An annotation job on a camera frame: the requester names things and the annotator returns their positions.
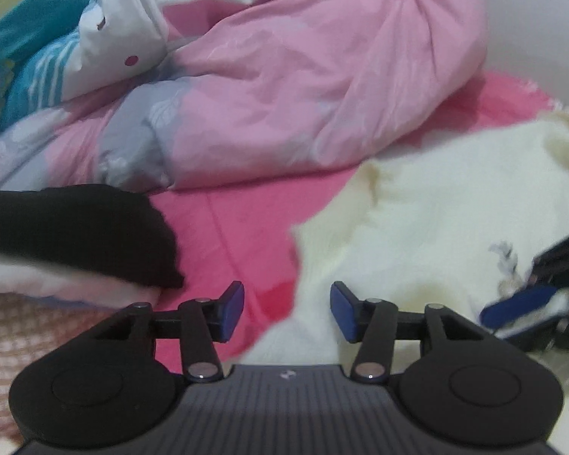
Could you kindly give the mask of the black folded garment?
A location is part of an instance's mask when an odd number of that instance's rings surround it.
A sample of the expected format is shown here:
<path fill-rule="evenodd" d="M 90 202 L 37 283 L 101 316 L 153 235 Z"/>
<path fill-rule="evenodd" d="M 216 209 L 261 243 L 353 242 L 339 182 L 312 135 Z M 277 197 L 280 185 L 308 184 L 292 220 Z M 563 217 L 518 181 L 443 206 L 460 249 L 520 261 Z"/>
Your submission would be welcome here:
<path fill-rule="evenodd" d="M 0 190 L 0 261 L 179 289 L 176 235 L 143 194 L 107 185 Z"/>

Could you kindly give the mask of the pink floral bed blanket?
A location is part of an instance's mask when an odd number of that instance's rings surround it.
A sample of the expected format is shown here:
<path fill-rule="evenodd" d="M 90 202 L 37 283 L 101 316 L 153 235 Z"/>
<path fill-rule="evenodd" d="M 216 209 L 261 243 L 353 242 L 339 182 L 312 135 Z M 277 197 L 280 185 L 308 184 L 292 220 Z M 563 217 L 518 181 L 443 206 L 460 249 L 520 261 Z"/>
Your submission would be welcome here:
<path fill-rule="evenodd" d="M 437 130 L 466 135 L 503 129 L 563 109 L 569 107 L 530 82 L 487 74 L 443 103 L 419 130 L 371 160 L 396 148 L 417 147 Z M 319 214 L 360 166 L 335 174 L 157 195 L 155 206 L 179 238 L 187 277 L 185 290 L 164 296 L 162 307 L 215 297 L 230 281 L 243 282 L 244 315 L 218 353 L 226 361 L 244 362 L 247 351 L 293 311 L 300 274 L 294 229 Z"/>

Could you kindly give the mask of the stack of folded clothes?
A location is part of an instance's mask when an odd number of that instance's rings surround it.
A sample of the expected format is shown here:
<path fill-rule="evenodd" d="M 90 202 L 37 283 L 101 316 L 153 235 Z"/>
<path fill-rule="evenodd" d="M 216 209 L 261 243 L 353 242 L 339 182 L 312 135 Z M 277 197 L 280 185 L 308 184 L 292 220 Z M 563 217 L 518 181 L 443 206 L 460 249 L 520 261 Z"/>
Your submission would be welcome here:
<path fill-rule="evenodd" d="M 161 290 L 85 270 L 0 257 L 0 445 L 16 447 L 10 386 L 31 362 L 134 302 Z"/>

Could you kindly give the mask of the cream white fleece sweater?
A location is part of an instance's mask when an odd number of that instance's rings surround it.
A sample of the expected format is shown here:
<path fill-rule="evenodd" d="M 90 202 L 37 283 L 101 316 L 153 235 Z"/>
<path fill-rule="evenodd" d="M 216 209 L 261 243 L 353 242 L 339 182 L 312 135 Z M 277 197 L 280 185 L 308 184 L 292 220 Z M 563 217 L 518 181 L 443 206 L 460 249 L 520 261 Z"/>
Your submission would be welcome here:
<path fill-rule="evenodd" d="M 349 366 L 357 350 L 329 309 L 335 281 L 403 310 L 440 303 L 476 319 L 569 236 L 569 109 L 466 135 L 437 130 L 390 150 L 293 235 L 293 311 L 247 364 Z"/>

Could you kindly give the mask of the pink patterned duvet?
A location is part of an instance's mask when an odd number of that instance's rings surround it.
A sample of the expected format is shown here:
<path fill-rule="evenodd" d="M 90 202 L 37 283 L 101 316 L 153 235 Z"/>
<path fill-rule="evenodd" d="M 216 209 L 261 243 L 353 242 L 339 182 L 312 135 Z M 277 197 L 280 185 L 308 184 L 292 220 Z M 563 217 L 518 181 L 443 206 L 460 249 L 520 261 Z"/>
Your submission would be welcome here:
<path fill-rule="evenodd" d="M 481 67 L 482 0 L 21 0 L 0 190 L 190 189 L 345 168 Z"/>

